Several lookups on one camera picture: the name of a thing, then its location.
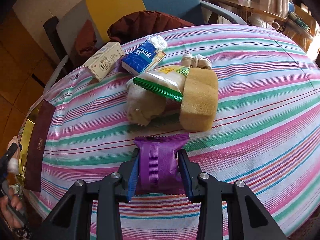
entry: blue gripper pad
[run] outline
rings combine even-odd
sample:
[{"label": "blue gripper pad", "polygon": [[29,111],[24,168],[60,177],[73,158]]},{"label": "blue gripper pad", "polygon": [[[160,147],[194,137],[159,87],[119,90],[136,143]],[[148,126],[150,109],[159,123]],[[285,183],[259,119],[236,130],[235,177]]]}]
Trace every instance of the blue gripper pad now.
[{"label": "blue gripper pad", "polygon": [[178,153],[178,166],[179,166],[179,171],[180,171],[182,183],[184,186],[185,194],[188,199],[191,199],[193,198],[191,179],[189,176],[189,172],[187,170],[186,163],[182,157],[182,154],[179,154],[179,153]]},{"label": "blue gripper pad", "polygon": [[134,162],[131,175],[128,180],[128,193],[127,193],[128,202],[131,200],[131,198],[134,196],[134,193],[136,192],[138,176],[139,176],[139,158],[137,157]]}]

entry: sponge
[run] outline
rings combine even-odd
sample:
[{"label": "sponge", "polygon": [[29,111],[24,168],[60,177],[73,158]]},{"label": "sponge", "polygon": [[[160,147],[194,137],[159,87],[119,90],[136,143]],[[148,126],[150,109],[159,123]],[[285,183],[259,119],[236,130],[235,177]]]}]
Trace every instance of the sponge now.
[{"label": "sponge", "polygon": [[183,90],[180,123],[185,130],[211,129],[218,106],[218,78],[213,70],[190,68]]}]

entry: dark red pillow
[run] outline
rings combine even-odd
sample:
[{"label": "dark red pillow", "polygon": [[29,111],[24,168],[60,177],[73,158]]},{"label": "dark red pillow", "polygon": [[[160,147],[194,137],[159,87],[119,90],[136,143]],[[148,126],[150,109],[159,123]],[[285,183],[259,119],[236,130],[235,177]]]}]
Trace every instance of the dark red pillow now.
[{"label": "dark red pillow", "polygon": [[98,49],[95,47],[97,43],[96,33],[92,22],[87,20],[82,29],[79,31],[75,43],[70,53],[70,59],[75,68],[83,65]]},{"label": "dark red pillow", "polygon": [[147,35],[188,26],[194,24],[162,12],[140,11],[116,21],[108,29],[108,35],[112,41],[124,44]]}]

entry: purple snack package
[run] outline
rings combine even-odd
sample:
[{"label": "purple snack package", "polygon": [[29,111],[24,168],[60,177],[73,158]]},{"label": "purple snack package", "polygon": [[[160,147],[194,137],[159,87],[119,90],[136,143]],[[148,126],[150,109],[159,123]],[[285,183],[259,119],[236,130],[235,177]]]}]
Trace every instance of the purple snack package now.
[{"label": "purple snack package", "polygon": [[126,55],[122,55],[120,56],[120,58],[118,58],[118,60],[115,62],[115,72],[116,73],[128,73],[128,71],[126,71],[123,67],[122,67],[122,59],[126,56]]},{"label": "purple snack package", "polygon": [[136,137],[140,149],[139,179],[136,194],[184,194],[176,153],[189,140],[189,134],[167,137]]}]

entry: white cardboard box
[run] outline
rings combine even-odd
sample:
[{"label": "white cardboard box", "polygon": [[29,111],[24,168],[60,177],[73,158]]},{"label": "white cardboard box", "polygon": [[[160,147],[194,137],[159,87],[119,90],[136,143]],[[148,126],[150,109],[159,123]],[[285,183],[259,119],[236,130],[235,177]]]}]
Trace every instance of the white cardboard box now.
[{"label": "white cardboard box", "polygon": [[119,42],[108,42],[83,65],[92,76],[101,81],[115,67],[115,62],[124,55]]}]

